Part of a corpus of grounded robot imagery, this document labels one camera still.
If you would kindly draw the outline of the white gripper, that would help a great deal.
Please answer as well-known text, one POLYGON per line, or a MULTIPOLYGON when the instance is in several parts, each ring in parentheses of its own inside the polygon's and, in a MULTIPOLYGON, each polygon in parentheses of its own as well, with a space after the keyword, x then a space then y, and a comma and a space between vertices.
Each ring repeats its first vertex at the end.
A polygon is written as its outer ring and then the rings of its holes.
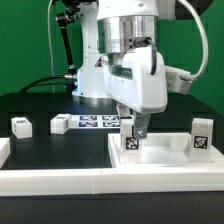
POLYGON ((106 93, 121 103, 116 106, 119 117, 131 119, 129 108, 138 112, 134 114, 133 128, 133 135, 138 140, 147 137, 149 113, 163 112, 167 106, 164 61, 160 53, 156 58, 156 71, 151 74, 151 47, 102 57, 106 93))

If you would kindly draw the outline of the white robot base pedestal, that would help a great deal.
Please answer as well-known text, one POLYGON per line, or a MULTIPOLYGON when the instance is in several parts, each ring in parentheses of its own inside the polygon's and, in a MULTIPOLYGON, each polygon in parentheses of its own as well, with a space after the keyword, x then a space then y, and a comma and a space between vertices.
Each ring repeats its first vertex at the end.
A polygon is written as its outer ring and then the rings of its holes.
POLYGON ((106 94, 101 55, 98 52, 97 13, 96 3, 80 5, 78 18, 82 29, 83 63, 78 69, 77 88, 72 96, 75 101, 83 103, 107 104, 110 98, 106 94))

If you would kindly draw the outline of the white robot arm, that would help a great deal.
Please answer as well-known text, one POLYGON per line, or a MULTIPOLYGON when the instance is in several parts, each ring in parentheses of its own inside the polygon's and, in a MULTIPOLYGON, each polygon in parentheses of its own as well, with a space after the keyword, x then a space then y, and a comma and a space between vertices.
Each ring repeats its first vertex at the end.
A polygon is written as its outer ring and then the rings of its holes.
POLYGON ((169 90, 187 93, 191 83, 201 77, 208 62, 208 40, 199 15, 210 4, 193 6, 191 0, 57 0, 65 12, 56 20, 62 32, 68 61, 67 79, 76 81, 66 26, 74 22, 81 9, 94 4, 92 34, 98 37, 98 52, 106 93, 118 103, 121 117, 134 117, 133 136, 147 137, 147 126, 153 113, 167 106, 169 90), (197 73, 168 67, 156 47, 156 26, 160 19, 193 18, 202 41, 202 62, 197 73))

